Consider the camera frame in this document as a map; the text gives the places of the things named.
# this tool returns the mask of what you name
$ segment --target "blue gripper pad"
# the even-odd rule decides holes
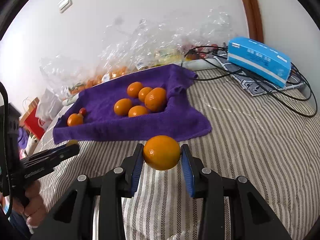
[[[138,184],[140,180],[141,170],[143,165],[143,156],[142,156],[142,150],[139,152],[139,156],[137,158],[136,164],[134,166],[132,176],[131,176],[131,194],[132,196],[138,189]]]
[[[181,147],[181,149],[182,149],[181,164],[182,164],[184,180],[186,182],[186,188],[189,193],[189,196],[194,197],[194,195],[195,195],[195,179],[194,179],[191,167],[190,167],[190,163],[189,163],[187,154],[186,154],[185,150],[183,149],[183,147]]]

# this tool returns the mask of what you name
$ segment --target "blue box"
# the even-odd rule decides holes
[[[229,41],[228,61],[257,73],[281,88],[285,87],[291,71],[291,60],[287,55],[245,37]]]

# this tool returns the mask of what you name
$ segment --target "red bag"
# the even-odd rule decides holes
[[[36,118],[36,110],[37,108],[34,108],[29,116],[25,119],[24,124],[28,128],[28,130],[33,133],[39,140],[44,135],[44,130],[39,126],[39,120]]]

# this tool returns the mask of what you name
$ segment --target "metal screw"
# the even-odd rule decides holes
[[[86,176],[86,175],[83,175],[83,174],[82,174],[82,175],[79,175],[79,176],[78,176],[78,181],[80,181],[80,182],[81,182],[81,181],[85,181],[86,179],[87,179],[87,176]]]
[[[210,174],[211,173],[211,170],[209,168],[203,168],[201,171],[204,174]]]
[[[114,172],[115,174],[122,173],[122,171],[123,171],[123,169],[122,169],[121,167],[116,167],[116,168],[114,168],[114,170],[113,170],[113,172]]]
[[[248,181],[247,178],[244,177],[244,176],[240,176],[240,177],[238,178],[238,180],[239,180],[239,182],[241,182],[241,183],[246,183],[246,182]]]

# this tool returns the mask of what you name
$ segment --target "white wall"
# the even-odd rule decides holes
[[[320,100],[320,30],[297,0],[258,0],[265,43],[286,53]]]
[[[103,49],[106,25],[119,16],[124,20],[122,29],[131,33],[142,18],[158,21],[174,10],[208,11],[223,6],[233,19],[235,32],[248,35],[241,0],[73,0],[63,14],[58,11],[59,1],[29,0],[1,41],[0,80],[9,101],[20,111],[26,97],[44,92],[46,84],[39,72],[42,57],[62,54],[93,61]]]

